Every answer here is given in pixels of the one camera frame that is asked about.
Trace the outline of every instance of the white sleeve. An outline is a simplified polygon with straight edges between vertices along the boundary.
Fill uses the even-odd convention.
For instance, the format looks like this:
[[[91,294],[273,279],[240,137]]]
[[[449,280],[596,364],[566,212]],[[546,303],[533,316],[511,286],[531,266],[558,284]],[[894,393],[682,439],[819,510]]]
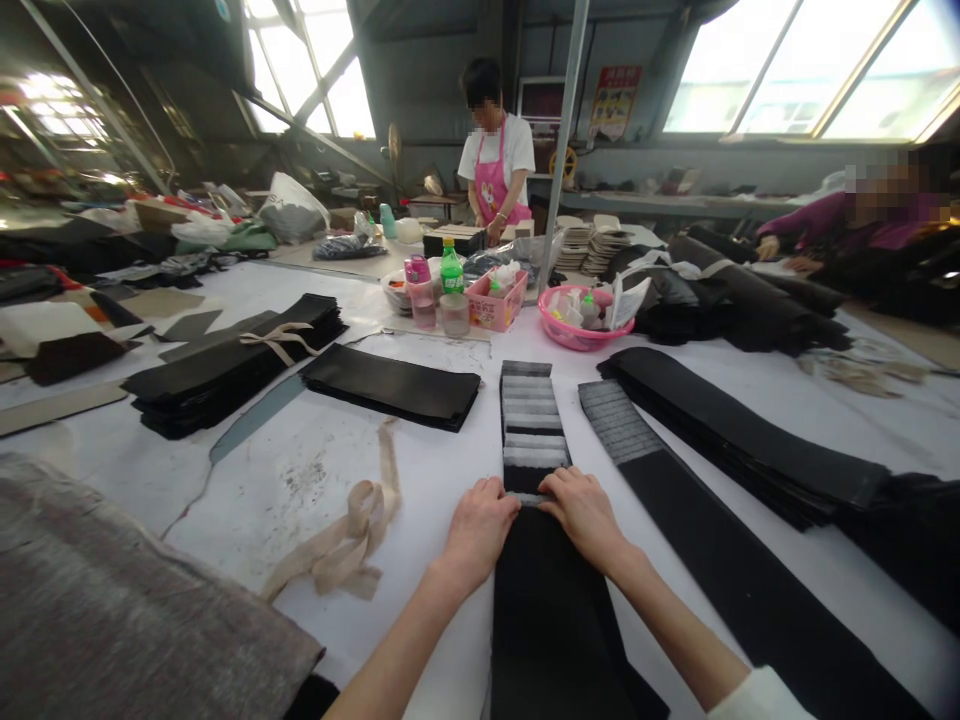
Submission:
[[[750,672],[707,720],[813,720],[771,667]]]
[[[537,171],[537,161],[533,155],[533,130],[530,129],[530,123],[523,118],[517,118],[517,139],[511,143],[513,146],[513,157],[511,158],[513,170]]]
[[[477,177],[477,153],[478,147],[477,134],[470,133],[467,141],[463,144],[463,154],[460,156],[460,167],[457,168],[457,175],[466,180],[475,180]]]

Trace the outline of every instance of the pink bottle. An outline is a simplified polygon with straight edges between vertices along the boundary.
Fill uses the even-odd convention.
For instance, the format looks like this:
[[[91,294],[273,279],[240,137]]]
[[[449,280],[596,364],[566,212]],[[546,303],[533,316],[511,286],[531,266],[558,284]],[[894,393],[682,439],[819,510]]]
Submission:
[[[411,255],[403,261],[406,274],[407,295],[413,308],[413,321],[421,330],[433,330],[437,326],[437,308],[433,299],[433,282],[430,266],[423,255]]]

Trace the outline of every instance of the purple jacket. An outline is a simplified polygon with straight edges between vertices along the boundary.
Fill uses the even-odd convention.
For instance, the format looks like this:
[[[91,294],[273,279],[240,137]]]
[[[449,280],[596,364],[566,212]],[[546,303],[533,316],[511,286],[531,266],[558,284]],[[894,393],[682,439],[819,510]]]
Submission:
[[[844,191],[820,198],[789,215],[776,218],[761,225],[757,237],[764,235],[799,235],[797,250],[815,243],[825,235],[842,229],[847,221],[847,208],[854,202],[855,195]],[[926,212],[911,212],[913,218],[928,217],[930,209],[939,205],[933,195],[919,194],[911,203],[915,210],[926,208]],[[907,245],[917,231],[926,225],[923,220],[880,221],[863,227],[846,230],[837,236],[836,242],[843,248],[861,249],[866,247],[899,250]]]

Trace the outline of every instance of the pink apron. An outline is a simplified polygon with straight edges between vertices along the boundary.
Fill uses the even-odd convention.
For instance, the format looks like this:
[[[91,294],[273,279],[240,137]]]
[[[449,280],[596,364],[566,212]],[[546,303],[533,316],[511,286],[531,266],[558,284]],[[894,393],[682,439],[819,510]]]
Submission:
[[[507,114],[503,114],[503,125],[500,127],[500,159],[495,162],[480,162],[480,153],[483,152],[483,136],[480,131],[480,148],[477,150],[477,167],[474,183],[477,186],[477,200],[480,202],[480,212],[483,215],[484,225],[489,225],[503,207],[510,188],[503,179],[503,138],[507,134]],[[533,217],[530,208],[517,202],[507,218],[507,225],[516,225],[521,220]]]

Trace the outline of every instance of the window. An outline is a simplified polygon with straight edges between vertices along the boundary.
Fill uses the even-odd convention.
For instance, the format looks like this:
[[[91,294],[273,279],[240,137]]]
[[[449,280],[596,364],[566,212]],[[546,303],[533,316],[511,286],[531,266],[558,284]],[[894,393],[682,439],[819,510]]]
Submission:
[[[928,136],[960,104],[960,17],[919,0],[897,27],[902,5],[740,0],[700,28],[664,132]]]
[[[263,99],[294,116],[353,38],[346,0],[291,0],[303,43],[280,19],[273,0],[246,0],[253,50],[254,83]],[[251,105],[262,132],[280,133],[288,125]],[[354,59],[334,82],[324,102],[307,119],[318,133],[374,139],[360,63]]]
[[[95,140],[107,137],[100,116],[70,78],[34,73],[20,83],[30,111],[49,135]]]

